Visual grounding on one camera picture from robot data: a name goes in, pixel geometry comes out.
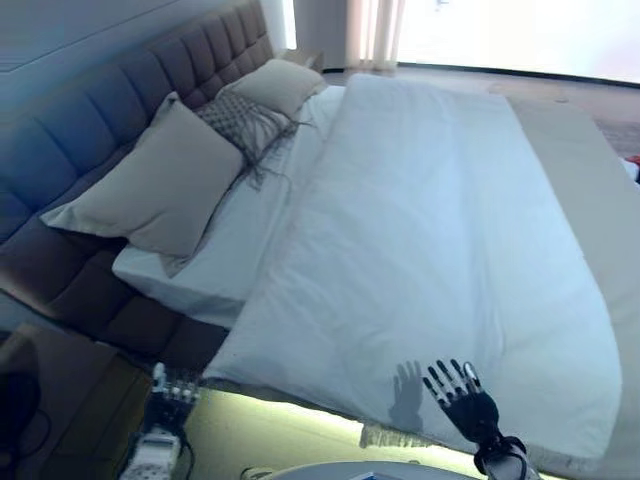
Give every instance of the robotic hand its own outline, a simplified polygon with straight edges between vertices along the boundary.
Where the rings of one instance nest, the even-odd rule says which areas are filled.
[[[473,458],[476,468],[492,480],[539,480],[523,443],[516,437],[503,436],[498,429],[498,407],[482,389],[473,365],[467,362],[460,368],[456,360],[451,360],[453,373],[441,360],[436,365],[444,381],[433,366],[428,368],[433,383],[428,377],[422,381],[464,438],[478,445]]]
[[[180,372],[169,376],[162,363],[156,364],[142,425],[134,435],[130,458],[120,480],[169,480],[185,448],[191,454],[186,478],[190,477],[195,457],[184,423],[199,397],[196,375]]]

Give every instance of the tufted headboard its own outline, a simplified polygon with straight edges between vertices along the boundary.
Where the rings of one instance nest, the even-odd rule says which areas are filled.
[[[224,329],[173,312],[115,277],[111,265],[125,240],[55,230],[39,215],[111,170],[169,92],[196,108],[272,56],[259,0],[234,3],[76,81],[3,128],[2,290],[140,358],[204,367]]]

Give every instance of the round table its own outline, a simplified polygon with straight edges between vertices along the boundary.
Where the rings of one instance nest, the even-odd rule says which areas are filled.
[[[365,473],[383,473],[399,480],[465,480],[471,477],[438,468],[395,462],[322,463],[274,473],[269,480],[351,480]]]

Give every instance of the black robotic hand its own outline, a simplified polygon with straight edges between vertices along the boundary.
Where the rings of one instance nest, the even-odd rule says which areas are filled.
[[[499,438],[498,407],[482,389],[473,366],[467,362],[464,368],[460,368],[457,361],[451,360],[455,370],[452,375],[441,360],[436,365],[442,372],[444,382],[434,367],[428,370],[438,389],[427,377],[422,381],[464,438],[479,445]]]
[[[513,447],[517,447],[523,454],[526,453],[525,446],[518,438],[504,437],[500,433],[498,407],[482,389],[471,363],[466,362],[460,368],[456,360],[451,360],[453,374],[441,360],[438,360],[436,365],[442,372],[444,381],[433,366],[430,366],[428,371],[437,389],[429,378],[423,377],[422,381],[464,438],[480,447],[474,457],[480,472],[486,473],[485,464],[492,458],[511,455]]]

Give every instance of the beige pillow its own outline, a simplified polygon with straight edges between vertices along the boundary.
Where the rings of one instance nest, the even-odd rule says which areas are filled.
[[[138,248],[188,257],[242,168],[241,153],[168,97],[134,150],[70,203],[40,218],[51,227],[127,237]]]
[[[294,119],[305,100],[325,87],[319,73],[286,60],[273,59],[229,88]]]

